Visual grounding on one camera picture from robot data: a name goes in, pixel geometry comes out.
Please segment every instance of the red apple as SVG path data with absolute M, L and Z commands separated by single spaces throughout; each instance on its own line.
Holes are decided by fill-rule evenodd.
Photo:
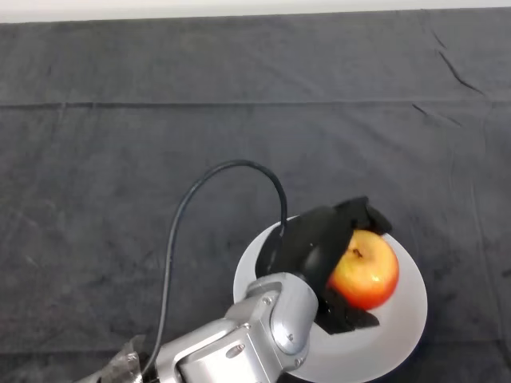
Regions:
M 394 293 L 399 279 L 395 253 L 379 235 L 355 230 L 328 285 L 353 307 L 374 309 Z

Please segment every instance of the plate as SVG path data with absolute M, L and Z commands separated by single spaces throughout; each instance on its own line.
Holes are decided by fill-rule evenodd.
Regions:
M 234 302 L 241 301 L 248 284 L 256 280 L 257 256 L 276 225 L 259 234 L 241 257 L 234 277 Z M 370 310 L 380 326 L 329 335 L 314 324 L 307 359 L 291 375 L 315 383 L 361 383 L 389 373 L 414 350 L 426 324 L 426 287 L 405 248 L 390 235 L 383 238 L 398 257 L 399 280 L 389 300 Z

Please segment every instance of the black cable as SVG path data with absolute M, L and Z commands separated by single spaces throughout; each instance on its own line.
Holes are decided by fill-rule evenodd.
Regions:
M 148 359 L 145 367 L 142 369 L 142 376 L 154 366 L 156 358 L 158 357 L 158 353 L 160 352 L 161 347 L 161 338 L 163 336 L 163 332 L 165 330 L 165 322 L 167 318 L 168 311 L 168 293 L 170 291 L 170 276 L 172 273 L 172 259 L 174 256 L 174 248 L 176 247 L 176 235 L 177 229 L 179 227 L 181 218 L 183 217 L 184 209 L 187 207 L 190 199 L 195 195 L 197 190 L 206 183 L 211 177 L 213 177 L 216 173 L 221 172 L 225 169 L 234 168 L 238 166 L 246 166 L 249 168 L 253 168 L 262 172 L 266 177 L 268 177 L 277 192 L 279 193 L 280 199 L 280 235 L 282 236 L 284 230 L 286 229 L 287 224 L 287 199 L 286 194 L 282 188 L 282 184 L 279 179 L 270 169 L 265 168 L 261 164 L 257 164 L 256 162 L 249 160 L 231 160 L 228 162 L 224 162 L 222 164 L 216 165 L 214 168 L 208 170 L 204 173 L 202 177 L 200 177 L 186 192 L 183 199 L 179 203 L 179 206 L 176 209 L 176 213 L 174 215 L 174 219 L 172 221 L 172 226 L 170 228 L 170 232 L 168 233 L 168 243 L 167 243 L 167 255 L 165 258 L 165 273 L 164 273 L 164 282 L 163 282 L 163 292 L 161 294 L 161 312 L 160 312 L 160 323 L 158 324 L 158 333 L 156 335 L 156 341 L 154 344 L 153 352 L 151 353 L 151 357 Z

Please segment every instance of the white wall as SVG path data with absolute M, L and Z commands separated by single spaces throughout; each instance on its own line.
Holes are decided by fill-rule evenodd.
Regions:
M 0 0 L 0 22 L 511 6 L 511 0 Z

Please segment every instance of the dark gray cloth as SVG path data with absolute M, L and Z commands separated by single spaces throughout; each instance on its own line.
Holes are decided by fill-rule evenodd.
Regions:
M 291 214 L 365 194 L 393 223 L 429 317 L 379 381 L 511 381 L 510 36 L 509 9 L 0 26 L 0 382 L 154 336 L 173 209 L 236 157 Z M 248 169 L 197 195 L 166 339 L 223 315 L 278 213 Z

